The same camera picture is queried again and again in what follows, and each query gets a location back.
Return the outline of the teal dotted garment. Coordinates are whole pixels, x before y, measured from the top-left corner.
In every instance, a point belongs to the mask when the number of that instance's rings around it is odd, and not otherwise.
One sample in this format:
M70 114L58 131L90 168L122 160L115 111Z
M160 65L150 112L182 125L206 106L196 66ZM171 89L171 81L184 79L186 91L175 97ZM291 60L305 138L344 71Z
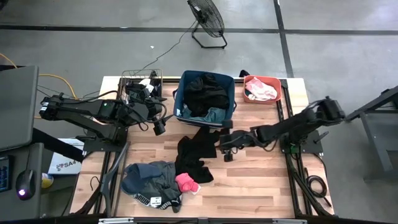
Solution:
M208 123L221 123L225 119L225 116L226 110L214 107L209 108L203 116L194 116L193 112L187 107L187 105L184 105L184 109L182 111L183 118L193 119L196 121L204 121Z

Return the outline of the yellow white ball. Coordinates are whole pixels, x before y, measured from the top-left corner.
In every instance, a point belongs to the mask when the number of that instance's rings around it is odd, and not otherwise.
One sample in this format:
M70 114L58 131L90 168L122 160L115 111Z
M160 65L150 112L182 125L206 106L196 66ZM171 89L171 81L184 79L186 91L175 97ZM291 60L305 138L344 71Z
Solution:
M42 189L47 189L47 188L51 187L53 182L54 182L54 178L51 174L42 173L42 177L41 177L41 188Z

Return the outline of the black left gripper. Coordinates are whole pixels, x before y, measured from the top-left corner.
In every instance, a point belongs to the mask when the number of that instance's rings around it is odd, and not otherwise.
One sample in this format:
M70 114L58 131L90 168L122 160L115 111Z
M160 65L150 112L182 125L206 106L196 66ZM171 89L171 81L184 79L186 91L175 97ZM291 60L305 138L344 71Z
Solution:
M147 131L152 124L156 136L165 132L166 122L173 117L167 116L167 107L163 104L167 98L155 96L143 102L124 102L124 124L126 126L138 125L141 131Z

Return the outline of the black keyboard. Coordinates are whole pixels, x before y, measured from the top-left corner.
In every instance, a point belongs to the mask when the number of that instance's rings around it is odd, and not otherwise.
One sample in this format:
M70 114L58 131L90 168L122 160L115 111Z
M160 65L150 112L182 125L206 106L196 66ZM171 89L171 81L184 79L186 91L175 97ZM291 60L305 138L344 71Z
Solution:
M0 156L0 193L11 189L12 160L12 156Z

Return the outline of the large black garment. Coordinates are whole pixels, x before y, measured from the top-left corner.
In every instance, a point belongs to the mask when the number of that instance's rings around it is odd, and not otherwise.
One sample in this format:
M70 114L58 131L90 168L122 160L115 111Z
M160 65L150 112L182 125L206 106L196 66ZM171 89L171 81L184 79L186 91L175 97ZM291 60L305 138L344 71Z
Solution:
M216 81L214 75L204 73L186 85L183 102L193 117L205 117L210 108L226 110L229 108L229 96Z

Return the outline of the grey metal side table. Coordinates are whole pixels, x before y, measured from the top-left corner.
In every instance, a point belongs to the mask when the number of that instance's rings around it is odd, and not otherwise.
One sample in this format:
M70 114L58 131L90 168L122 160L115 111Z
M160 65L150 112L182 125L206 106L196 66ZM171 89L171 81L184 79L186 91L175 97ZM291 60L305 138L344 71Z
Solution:
M347 123L359 118L380 169L364 177L370 181L398 181L398 85L350 113Z

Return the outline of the pink knitted sock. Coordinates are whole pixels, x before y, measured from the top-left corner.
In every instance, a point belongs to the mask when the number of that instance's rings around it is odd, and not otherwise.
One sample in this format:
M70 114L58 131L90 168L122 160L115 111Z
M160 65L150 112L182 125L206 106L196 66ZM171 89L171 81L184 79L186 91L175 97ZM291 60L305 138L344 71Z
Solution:
M191 192L193 185L199 185L189 176L188 173L182 173L176 176L175 181L181 192Z

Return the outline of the light pink white garment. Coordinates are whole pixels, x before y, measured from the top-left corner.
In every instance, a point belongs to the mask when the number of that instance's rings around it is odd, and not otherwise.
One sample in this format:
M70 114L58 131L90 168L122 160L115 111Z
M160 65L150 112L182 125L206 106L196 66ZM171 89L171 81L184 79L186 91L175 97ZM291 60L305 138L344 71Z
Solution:
M270 85L260 81L254 77L245 83L245 89L248 92L246 95L250 100L254 101L268 101L277 98L277 90Z

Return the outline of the black diagonal desk strut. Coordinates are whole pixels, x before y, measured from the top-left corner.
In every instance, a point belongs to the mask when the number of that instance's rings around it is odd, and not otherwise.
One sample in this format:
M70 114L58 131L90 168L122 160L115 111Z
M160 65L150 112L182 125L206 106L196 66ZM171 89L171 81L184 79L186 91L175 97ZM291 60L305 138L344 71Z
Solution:
M32 143L43 143L44 148L49 151L56 152L77 162L82 162L84 160L82 150L36 128L34 128L32 132Z

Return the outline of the navy blue garment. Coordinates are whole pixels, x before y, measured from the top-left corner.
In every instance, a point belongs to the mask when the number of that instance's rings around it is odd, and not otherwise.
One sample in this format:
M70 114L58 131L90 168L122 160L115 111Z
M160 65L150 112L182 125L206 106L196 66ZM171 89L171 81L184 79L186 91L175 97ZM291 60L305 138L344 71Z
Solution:
M162 175L157 166L142 163L128 165L124 172L126 176L122 180L121 189L127 194L139 193L148 180Z

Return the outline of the dark grey desk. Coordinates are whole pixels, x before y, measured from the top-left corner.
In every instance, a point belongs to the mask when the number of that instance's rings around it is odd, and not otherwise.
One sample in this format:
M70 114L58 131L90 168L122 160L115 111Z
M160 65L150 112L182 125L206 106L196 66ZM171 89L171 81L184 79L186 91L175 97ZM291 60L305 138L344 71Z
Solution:
M36 143L0 152L0 156L13 157L11 189L0 193L0 222L26 220L40 216L43 150L44 145ZM26 169L35 172L35 194L29 200L20 200L16 193L16 179Z

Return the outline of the black floor fan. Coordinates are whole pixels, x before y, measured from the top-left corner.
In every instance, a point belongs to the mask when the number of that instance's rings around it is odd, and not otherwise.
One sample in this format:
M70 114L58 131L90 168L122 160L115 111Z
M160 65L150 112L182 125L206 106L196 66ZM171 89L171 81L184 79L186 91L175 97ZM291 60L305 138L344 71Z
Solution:
M223 18L212 0L187 0L197 24L191 32L192 38L203 49L224 49L228 43L224 37L224 21ZM201 26L203 30L213 38L222 38L223 45L220 46L204 46L196 37L195 32Z

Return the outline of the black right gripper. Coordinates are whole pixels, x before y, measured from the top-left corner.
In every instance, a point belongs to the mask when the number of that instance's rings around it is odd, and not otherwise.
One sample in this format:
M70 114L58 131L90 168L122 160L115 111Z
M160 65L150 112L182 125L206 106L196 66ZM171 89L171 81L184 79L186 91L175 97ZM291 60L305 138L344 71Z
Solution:
M233 128L232 120L222 121L222 127L222 134L219 136L220 143L217 145L217 148L222 149L225 162L231 162L233 160L233 154L237 153L240 149L246 146L257 145L257 138L253 132L245 130L231 132Z

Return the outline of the blue fabric storage bin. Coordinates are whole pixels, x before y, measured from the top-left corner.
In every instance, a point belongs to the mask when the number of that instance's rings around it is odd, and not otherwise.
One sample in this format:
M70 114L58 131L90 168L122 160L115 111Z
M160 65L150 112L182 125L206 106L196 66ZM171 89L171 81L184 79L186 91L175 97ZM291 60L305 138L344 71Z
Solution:
M178 83L177 89L173 92L174 98L174 108L173 114L177 118L177 120L187 123L194 126L208 126L211 128L222 128L221 123L208 123L204 121L196 121L193 119L183 118L182 111L184 109L185 103L183 102L183 91L187 84L194 81L196 77L200 76L204 73L210 73L215 76L216 81L226 90L229 96L229 108L226 109L226 116L224 120L230 120L232 118L233 112L236 109L236 102L234 100L235 94L235 82L234 78L228 75L223 75L220 73L213 73L213 72L204 72L198 70L186 70L183 72L180 81Z

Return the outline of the black computer mouse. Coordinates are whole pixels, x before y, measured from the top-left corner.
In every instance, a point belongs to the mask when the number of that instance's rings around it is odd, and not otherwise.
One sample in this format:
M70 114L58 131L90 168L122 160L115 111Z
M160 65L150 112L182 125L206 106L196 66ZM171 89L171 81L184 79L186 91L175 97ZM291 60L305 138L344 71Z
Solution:
M35 194L35 172L26 169L16 179L16 193L20 200L29 200Z

